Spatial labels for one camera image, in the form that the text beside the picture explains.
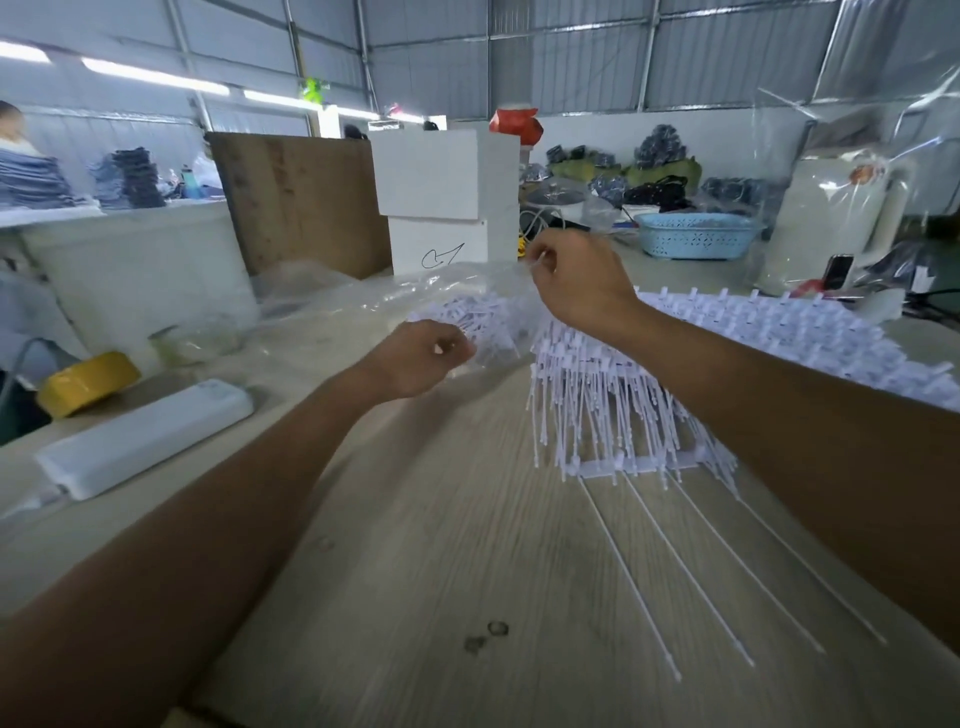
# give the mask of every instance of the kettle handle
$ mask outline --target kettle handle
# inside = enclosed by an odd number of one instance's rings
[[[897,159],[890,164],[890,186],[883,200],[883,207],[876,217],[874,233],[870,236],[863,253],[855,260],[857,267],[866,267],[880,261],[890,252],[894,238],[900,227],[900,219],[913,192],[913,181],[917,176],[917,163],[908,157]]]

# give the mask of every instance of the person's right arm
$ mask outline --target person's right arm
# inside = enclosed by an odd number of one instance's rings
[[[546,231],[527,256],[558,319],[645,367],[810,531],[960,652],[960,415],[660,313],[601,238]]]

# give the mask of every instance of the light blue plastic basket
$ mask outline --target light blue plastic basket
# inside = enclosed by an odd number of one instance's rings
[[[760,225],[726,212],[638,215],[640,247],[655,257],[733,260],[746,254]]]

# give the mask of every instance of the yellow tape roll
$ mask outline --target yellow tape roll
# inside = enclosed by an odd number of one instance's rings
[[[140,379],[127,355],[107,352],[57,372],[36,393],[36,403],[55,420],[102,400]]]

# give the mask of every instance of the forearm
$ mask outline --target forearm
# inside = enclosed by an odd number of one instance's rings
[[[821,540],[960,647],[960,417],[639,304],[610,333]]]
[[[317,478],[379,401],[368,385],[354,370],[325,382],[11,620],[0,724],[159,723],[292,547]]]

